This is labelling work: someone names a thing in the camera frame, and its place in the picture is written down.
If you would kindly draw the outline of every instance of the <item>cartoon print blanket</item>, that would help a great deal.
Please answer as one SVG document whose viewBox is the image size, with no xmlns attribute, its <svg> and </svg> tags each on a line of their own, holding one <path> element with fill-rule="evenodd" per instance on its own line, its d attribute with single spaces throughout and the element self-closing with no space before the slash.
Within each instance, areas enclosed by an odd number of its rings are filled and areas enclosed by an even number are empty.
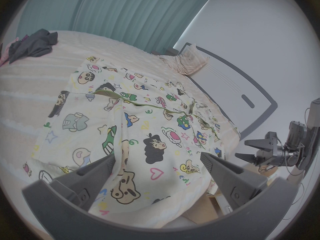
<svg viewBox="0 0 320 240">
<path fill-rule="evenodd" d="M 105 215 L 132 212 L 199 178 L 209 185 L 200 152 L 224 157 L 219 133 L 208 106 L 180 82 L 159 82 L 92 56 L 58 95 L 24 169 L 34 181 L 51 182 L 114 154 L 112 175 L 92 207 Z"/>
</svg>

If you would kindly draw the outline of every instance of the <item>teal curtain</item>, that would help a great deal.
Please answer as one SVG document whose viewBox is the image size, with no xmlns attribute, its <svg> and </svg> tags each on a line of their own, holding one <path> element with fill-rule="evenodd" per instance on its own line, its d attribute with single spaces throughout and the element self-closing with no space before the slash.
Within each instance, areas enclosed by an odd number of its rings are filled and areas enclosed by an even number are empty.
<svg viewBox="0 0 320 240">
<path fill-rule="evenodd" d="M 208 0 L 29 0 L 17 36 L 73 30 L 151 52 L 173 47 Z"/>
</svg>

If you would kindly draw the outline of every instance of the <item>bed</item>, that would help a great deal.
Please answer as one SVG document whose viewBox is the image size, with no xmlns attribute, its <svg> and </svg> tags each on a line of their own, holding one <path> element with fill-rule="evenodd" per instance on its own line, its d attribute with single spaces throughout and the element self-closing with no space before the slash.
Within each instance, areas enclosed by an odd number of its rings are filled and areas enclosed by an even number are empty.
<svg viewBox="0 0 320 240">
<path fill-rule="evenodd" d="M 181 82 L 194 98 L 208 104 L 209 108 L 215 111 L 221 128 L 221 141 L 224 143 L 226 159 L 237 146 L 239 133 L 223 116 L 218 106 L 188 77 L 170 69 L 157 56 L 123 42 L 73 31 L 58 31 L 58 43 L 52 48 L 50 54 L 39 58 L 27 57 L 0 68 L 0 178 L 18 213 L 40 231 L 44 229 L 32 215 L 21 194 L 21 189 L 30 183 L 25 180 L 23 165 L 37 149 L 37 137 L 57 100 L 57 95 L 68 83 L 70 74 L 93 54 L 101 54 L 113 62 L 121 62 L 124 67 L 158 81 Z M 207 187 L 200 184 L 190 190 L 195 193 L 194 201 Z M 159 216 L 166 219 L 163 219 L 162 223 L 154 222 L 149 226 L 162 227 L 192 205 L 193 203 L 188 203 L 180 205 L 179 209 L 171 213 L 163 212 Z M 132 220 L 134 216 L 136 215 L 129 215 L 127 219 Z"/>
</svg>

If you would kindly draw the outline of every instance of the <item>pillow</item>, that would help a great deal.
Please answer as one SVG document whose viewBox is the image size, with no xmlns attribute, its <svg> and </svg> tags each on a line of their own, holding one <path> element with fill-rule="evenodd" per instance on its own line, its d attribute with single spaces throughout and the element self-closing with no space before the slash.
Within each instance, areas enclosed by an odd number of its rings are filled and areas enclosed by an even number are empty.
<svg viewBox="0 0 320 240">
<path fill-rule="evenodd" d="M 209 60 L 209 57 L 205 58 L 199 52 L 195 44 L 190 45 L 178 56 L 160 55 L 159 58 L 170 68 L 183 75 L 190 75 L 196 72 L 206 65 Z"/>
</svg>

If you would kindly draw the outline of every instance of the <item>dark gray cloth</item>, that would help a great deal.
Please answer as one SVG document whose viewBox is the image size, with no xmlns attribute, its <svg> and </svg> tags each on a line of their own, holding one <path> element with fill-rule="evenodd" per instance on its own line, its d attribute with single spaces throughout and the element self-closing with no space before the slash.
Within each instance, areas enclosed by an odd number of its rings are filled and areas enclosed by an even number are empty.
<svg viewBox="0 0 320 240">
<path fill-rule="evenodd" d="M 40 29 L 23 42 L 14 42 L 9 48 L 10 64 L 22 57 L 40 57 L 52 51 L 52 45 L 58 42 L 58 33 L 50 33 L 45 29 Z"/>
</svg>

